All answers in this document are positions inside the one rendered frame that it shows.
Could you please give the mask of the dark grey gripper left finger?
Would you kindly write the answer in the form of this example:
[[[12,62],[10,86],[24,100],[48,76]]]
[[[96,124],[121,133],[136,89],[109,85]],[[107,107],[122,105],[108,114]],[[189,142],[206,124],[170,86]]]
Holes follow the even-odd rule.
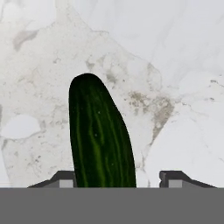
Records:
[[[74,171],[57,171],[50,179],[30,185],[30,188],[75,188],[76,186]]]

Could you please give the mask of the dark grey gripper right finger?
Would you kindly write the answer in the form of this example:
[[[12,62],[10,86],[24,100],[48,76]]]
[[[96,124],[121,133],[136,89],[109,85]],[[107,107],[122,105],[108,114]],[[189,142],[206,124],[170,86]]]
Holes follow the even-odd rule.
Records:
[[[160,188],[213,188],[212,185],[191,179],[182,171],[160,171]]]

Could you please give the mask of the dark green cucumber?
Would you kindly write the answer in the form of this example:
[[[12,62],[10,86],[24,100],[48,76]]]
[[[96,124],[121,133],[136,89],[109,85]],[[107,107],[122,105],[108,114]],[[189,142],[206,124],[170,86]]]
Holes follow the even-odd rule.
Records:
[[[78,187],[135,187],[130,136],[102,80],[84,73],[69,88],[70,142]]]

